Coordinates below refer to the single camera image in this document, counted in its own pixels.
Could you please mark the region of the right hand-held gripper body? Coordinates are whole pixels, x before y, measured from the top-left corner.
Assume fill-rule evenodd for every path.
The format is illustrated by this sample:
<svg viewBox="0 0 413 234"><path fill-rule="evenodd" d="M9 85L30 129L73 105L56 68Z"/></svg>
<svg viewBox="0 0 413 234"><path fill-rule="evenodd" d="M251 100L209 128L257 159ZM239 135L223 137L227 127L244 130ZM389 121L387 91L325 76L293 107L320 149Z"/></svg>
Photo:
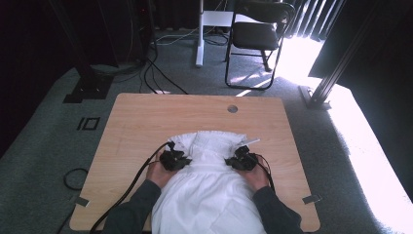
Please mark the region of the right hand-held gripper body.
<svg viewBox="0 0 413 234"><path fill-rule="evenodd" d="M252 171L257 163L257 155L249 151L248 142L239 143L234 152L233 168L240 171Z"/></svg>

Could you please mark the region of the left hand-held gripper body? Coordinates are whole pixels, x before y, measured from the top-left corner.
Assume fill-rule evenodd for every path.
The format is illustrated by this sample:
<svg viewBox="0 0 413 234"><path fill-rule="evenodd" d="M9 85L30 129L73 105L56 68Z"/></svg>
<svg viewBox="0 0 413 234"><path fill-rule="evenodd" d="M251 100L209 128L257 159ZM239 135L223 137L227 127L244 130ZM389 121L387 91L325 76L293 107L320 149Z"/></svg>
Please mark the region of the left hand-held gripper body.
<svg viewBox="0 0 413 234"><path fill-rule="evenodd" d="M184 159L187 158L184 156L184 152L180 150L175 150L174 142L168 142L167 146L169 149L165 150L160 156L160 162L164 166L164 168L168 171L178 171L183 169L186 165Z"/></svg>

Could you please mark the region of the white garment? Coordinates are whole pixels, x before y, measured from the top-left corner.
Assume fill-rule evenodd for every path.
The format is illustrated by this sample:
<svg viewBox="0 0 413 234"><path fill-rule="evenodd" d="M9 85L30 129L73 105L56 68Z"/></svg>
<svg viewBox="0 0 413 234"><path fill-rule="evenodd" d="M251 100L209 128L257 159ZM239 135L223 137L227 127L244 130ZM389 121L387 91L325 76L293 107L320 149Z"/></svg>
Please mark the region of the white garment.
<svg viewBox="0 0 413 234"><path fill-rule="evenodd" d="M169 140L191 162L162 189L152 210L153 234L266 234L251 189L225 163L246 135L199 131Z"/></svg>

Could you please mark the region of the person's left hand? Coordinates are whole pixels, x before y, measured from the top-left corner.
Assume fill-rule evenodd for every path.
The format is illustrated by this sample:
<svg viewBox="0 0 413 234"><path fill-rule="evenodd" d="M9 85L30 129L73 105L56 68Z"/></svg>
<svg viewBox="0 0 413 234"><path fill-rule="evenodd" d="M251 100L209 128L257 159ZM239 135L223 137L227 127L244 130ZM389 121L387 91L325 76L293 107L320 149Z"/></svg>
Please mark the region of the person's left hand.
<svg viewBox="0 0 413 234"><path fill-rule="evenodd" d="M148 167L146 178L163 188L174 175L175 172L166 170L160 162L153 162Z"/></svg>

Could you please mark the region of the person's right hand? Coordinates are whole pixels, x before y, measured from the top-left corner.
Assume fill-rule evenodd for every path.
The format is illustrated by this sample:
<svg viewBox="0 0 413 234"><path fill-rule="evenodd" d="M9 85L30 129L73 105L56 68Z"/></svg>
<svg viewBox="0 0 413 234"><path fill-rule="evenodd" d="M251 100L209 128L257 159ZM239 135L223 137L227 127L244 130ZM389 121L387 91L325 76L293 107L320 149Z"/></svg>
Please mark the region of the person's right hand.
<svg viewBox="0 0 413 234"><path fill-rule="evenodd" d="M238 174L246 181L253 192L269 185L266 168L256 166L251 171L238 171Z"/></svg>

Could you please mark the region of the black floor tape marks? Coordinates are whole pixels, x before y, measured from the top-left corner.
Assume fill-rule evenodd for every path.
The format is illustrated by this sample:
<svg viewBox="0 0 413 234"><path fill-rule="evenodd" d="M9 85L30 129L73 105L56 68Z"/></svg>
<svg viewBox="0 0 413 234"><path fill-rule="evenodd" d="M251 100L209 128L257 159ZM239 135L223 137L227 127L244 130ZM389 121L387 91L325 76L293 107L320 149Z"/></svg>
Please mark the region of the black floor tape marks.
<svg viewBox="0 0 413 234"><path fill-rule="evenodd" d="M83 117L77 127L78 131L94 131L99 124L99 117Z"/></svg>

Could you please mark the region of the black stand with base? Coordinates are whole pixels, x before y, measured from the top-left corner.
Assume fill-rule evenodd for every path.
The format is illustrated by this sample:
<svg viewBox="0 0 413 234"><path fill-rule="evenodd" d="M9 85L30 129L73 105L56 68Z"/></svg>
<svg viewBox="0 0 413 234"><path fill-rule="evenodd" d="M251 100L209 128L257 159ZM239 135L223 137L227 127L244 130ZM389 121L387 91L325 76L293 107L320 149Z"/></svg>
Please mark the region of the black stand with base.
<svg viewBox="0 0 413 234"><path fill-rule="evenodd" d="M81 103L84 99L106 99L114 77L95 73L61 1L46 0L46 3L56 20L62 44L80 76L75 88L63 102Z"/></svg>

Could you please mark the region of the black folding chair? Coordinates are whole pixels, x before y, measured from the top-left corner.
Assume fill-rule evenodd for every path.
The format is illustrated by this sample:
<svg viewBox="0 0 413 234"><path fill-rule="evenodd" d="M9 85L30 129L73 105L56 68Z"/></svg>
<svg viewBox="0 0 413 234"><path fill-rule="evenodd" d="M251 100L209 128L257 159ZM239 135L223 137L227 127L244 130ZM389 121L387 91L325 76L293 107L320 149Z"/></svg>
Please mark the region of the black folding chair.
<svg viewBox="0 0 413 234"><path fill-rule="evenodd" d="M225 84L233 89L265 91L272 87L280 60L285 33L295 18L292 4L278 0L241 0L232 15L225 55ZM254 57L233 53L232 48L259 51L264 69L271 73L265 87L235 85L229 79L231 56Z"/></svg>

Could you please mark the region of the striped curtain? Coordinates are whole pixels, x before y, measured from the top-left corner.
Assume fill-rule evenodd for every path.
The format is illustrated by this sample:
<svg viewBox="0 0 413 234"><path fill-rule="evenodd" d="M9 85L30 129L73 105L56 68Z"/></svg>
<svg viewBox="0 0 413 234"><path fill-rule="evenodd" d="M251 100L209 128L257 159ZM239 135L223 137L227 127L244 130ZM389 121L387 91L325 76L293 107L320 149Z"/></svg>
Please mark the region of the striped curtain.
<svg viewBox="0 0 413 234"><path fill-rule="evenodd" d="M324 41L346 0L282 0L295 9L295 18L286 31L286 37L294 36Z"/></svg>

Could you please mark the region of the dark curtain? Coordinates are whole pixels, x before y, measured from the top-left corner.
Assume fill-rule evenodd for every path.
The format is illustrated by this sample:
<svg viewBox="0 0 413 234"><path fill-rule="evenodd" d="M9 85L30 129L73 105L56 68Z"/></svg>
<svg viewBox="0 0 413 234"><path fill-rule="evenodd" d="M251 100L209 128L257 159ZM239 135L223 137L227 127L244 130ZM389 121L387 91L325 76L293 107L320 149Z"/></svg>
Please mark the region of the dark curtain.
<svg viewBox="0 0 413 234"><path fill-rule="evenodd" d="M385 0L338 83L355 100L413 200L413 0Z"/></svg>

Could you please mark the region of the white desk frame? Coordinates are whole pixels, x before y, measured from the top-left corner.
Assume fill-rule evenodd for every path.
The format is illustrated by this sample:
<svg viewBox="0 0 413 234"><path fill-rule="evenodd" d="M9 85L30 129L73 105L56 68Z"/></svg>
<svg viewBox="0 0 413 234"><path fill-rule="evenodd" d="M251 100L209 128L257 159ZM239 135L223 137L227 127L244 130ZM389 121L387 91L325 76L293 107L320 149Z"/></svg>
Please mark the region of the white desk frame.
<svg viewBox="0 0 413 234"><path fill-rule="evenodd" d="M199 0L199 35L198 35L198 45L196 52L195 64L197 67L202 67L204 64L204 51L205 51L205 40L204 40L204 27L205 26L219 26L219 27L230 27L232 20L232 12L226 11L206 11L204 9L204 1Z"/></svg>

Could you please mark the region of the aluminium stand post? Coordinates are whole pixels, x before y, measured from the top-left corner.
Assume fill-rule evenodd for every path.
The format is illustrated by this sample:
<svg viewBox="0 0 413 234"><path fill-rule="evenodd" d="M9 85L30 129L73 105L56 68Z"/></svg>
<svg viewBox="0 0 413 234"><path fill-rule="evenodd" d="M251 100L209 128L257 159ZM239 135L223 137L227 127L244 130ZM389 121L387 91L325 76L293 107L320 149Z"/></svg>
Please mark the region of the aluminium stand post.
<svg viewBox="0 0 413 234"><path fill-rule="evenodd" d="M300 86L302 98L309 109L330 108L328 96L357 54L384 1L343 0L338 16L310 71L310 75L320 76L321 80L314 89Z"/></svg>

